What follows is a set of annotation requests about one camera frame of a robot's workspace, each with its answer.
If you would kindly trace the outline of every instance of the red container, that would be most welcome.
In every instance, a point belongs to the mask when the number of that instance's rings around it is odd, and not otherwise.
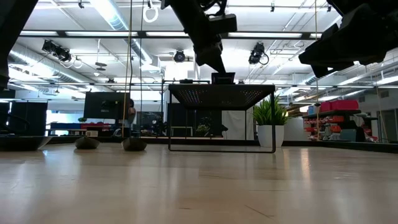
[[[320,113],[331,111],[331,102],[321,103]]]
[[[359,105],[356,100],[336,100],[330,102],[331,110],[358,110]]]

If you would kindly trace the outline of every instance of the shelf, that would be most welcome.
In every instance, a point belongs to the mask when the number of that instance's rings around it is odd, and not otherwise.
[[[246,111],[275,92],[275,86],[173,84],[169,90],[189,110]]]
[[[319,113],[319,117],[323,118],[326,116],[333,116],[333,115],[354,115],[354,114],[359,114],[361,113],[360,110],[336,110],[336,111],[327,111],[327,112],[322,112]],[[311,114],[311,115],[306,115],[303,116],[303,118],[317,118],[317,114]]]

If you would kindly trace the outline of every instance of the black screen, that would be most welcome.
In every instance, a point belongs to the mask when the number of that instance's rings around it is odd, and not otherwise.
[[[123,106],[124,95],[126,94],[126,106]],[[99,119],[123,119],[128,118],[130,93],[86,93],[85,118]]]

